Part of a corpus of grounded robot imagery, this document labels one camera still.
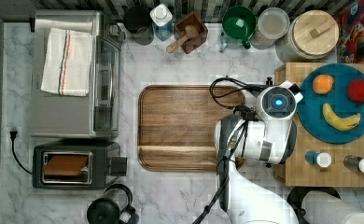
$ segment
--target bottle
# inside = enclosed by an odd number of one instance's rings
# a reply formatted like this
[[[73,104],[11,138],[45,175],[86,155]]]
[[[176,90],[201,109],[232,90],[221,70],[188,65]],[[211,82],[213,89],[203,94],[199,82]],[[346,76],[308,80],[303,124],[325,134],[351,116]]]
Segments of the bottle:
[[[321,168],[327,168],[331,165],[331,156],[326,152],[310,150],[305,154],[308,163],[318,165]]]
[[[364,158],[348,155],[344,158],[344,166],[352,171],[364,173]]]
[[[173,34],[173,15],[164,4],[153,8],[150,11],[150,18],[154,22],[155,33],[159,40],[164,41]]]

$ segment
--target blue plate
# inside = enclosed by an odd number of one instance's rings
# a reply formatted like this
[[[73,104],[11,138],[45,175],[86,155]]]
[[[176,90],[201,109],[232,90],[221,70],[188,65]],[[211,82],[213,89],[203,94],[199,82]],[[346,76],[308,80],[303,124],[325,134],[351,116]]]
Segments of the blue plate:
[[[316,76],[326,74],[334,78],[332,90],[324,95],[313,91]],[[343,144],[356,140],[364,134],[364,104],[357,105],[347,98],[348,84],[354,79],[364,80],[364,75],[345,64],[328,64],[314,70],[301,84],[303,99],[298,103],[301,123],[314,137],[327,143]],[[338,131],[331,127],[322,114],[322,105],[329,103],[341,118],[356,113],[361,115],[360,123],[350,131]]]

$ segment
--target orange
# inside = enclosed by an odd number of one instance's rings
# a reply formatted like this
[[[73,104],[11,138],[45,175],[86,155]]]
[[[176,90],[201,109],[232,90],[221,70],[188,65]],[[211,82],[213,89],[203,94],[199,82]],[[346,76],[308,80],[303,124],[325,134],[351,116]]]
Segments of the orange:
[[[314,78],[313,90],[317,94],[326,94],[331,91],[334,78],[329,75],[319,75]]]

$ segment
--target red apple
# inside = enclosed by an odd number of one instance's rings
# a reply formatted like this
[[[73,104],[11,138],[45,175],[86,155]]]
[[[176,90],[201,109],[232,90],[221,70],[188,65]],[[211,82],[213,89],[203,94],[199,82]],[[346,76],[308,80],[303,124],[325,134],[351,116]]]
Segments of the red apple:
[[[364,80],[353,80],[348,84],[347,97],[350,101],[364,103]]]

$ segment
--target cereal box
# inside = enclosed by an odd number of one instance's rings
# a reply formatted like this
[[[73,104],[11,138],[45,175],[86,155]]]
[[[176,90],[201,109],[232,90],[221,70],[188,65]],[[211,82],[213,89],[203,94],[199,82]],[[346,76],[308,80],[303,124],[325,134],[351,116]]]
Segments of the cereal box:
[[[339,19],[340,63],[364,63],[364,0],[360,0]]]

